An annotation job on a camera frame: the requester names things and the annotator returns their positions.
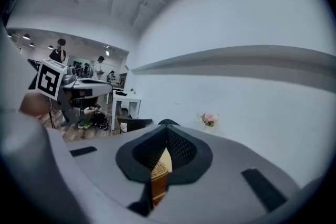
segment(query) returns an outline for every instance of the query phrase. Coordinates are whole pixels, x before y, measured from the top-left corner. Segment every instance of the black slot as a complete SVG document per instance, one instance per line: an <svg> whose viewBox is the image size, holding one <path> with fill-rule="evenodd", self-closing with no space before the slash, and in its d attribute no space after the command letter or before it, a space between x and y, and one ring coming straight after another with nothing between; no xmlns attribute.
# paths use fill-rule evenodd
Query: black slot
<svg viewBox="0 0 336 224"><path fill-rule="evenodd" d="M87 146L87 147L79 148L78 150L72 150L72 151L70 151L70 153L73 157L77 157L77 156L80 156L80 155L88 154L88 153L96 151L96 150L97 149L93 146Z"/></svg>
<svg viewBox="0 0 336 224"><path fill-rule="evenodd" d="M283 205L286 197L258 169L242 171L242 176L268 212Z"/></svg>

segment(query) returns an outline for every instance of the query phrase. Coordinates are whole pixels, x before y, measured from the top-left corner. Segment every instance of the man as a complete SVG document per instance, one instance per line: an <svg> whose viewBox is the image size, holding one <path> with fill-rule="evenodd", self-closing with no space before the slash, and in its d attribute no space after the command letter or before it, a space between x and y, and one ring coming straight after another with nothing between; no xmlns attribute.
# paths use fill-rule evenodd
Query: man
<svg viewBox="0 0 336 224"><path fill-rule="evenodd" d="M49 57L54 60L57 61L59 63L63 63L65 60L65 57L67 55L67 53L65 52L65 50L63 50L63 47L65 46L66 41L62 38L60 38L57 41L57 49L53 50L53 52L49 55Z"/></svg>
<svg viewBox="0 0 336 224"><path fill-rule="evenodd" d="M93 79L98 79L100 80L101 75L104 74L104 72L101 70L101 63L104 61L104 57L103 56L99 56L98 61L94 62L94 64L92 65L92 71L93 71Z"/></svg>

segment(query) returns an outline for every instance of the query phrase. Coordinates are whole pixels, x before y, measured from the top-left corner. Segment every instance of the track light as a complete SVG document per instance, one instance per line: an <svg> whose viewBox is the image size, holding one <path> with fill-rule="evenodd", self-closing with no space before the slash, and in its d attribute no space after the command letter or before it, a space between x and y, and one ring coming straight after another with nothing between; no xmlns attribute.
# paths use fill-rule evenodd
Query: track light
<svg viewBox="0 0 336 224"><path fill-rule="evenodd" d="M29 35L29 34L25 34L25 35L23 36L23 38L24 38L24 39L27 39L27 40L30 40L30 35Z"/></svg>

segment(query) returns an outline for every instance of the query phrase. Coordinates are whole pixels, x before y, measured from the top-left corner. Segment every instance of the chair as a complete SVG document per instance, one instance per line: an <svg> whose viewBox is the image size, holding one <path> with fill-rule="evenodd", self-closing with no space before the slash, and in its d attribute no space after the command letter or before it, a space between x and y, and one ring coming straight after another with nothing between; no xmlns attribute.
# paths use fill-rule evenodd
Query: chair
<svg viewBox="0 0 336 224"><path fill-rule="evenodd" d="M125 118L117 118L119 124L121 123L127 123L127 132L135 131L138 129L145 128L146 126L150 125L153 120L152 119L125 119Z"/></svg>

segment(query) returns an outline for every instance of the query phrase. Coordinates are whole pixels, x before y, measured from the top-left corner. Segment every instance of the person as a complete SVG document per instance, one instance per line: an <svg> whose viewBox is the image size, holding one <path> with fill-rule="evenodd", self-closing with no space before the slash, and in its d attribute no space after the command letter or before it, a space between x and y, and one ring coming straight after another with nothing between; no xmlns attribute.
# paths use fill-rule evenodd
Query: person
<svg viewBox="0 0 336 224"><path fill-rule="evenodd" d="M65 46L65 39L60 38L57 41L57 49L53 50L52 53L49 55L49 57L54 60L57 61L59 63L63 63L65 60L65 57L67 56L67 53L65 52L65 50L63 50L63 47Z"/></svg>
<svg viewBox="0 0 336 224"><path fill-rule="evenodd" d="M115 75L114 75L114 71L112 70L112 71L107 75L107 82L112 82L113 80L115 80Z"/></svg>
<svg viewBox="0 0 336 224"><path fill-rule="evenodd" d="M89 76L89 68L88 68L88 66L85 66L82 77L87 78L88 76Z"/></svg>
<svg viewBox="0 0 336 224"><path fill-rule="evenodd" d="M98 61L94 62L94 64L92 65L92 71L93 71L93 79L97 79L100 80L101 75L104 74L104 72L101 70L101 63L104 61L104 57L103 56L99 56Z"/></svg>
<svg viewBox="0 0 336 224"><path fill-rule="evenodd" d="M122 78L122 79L120 80L120 82L119 82L119 86L124 87L124 83L125 83L125 79Z"/></svg>

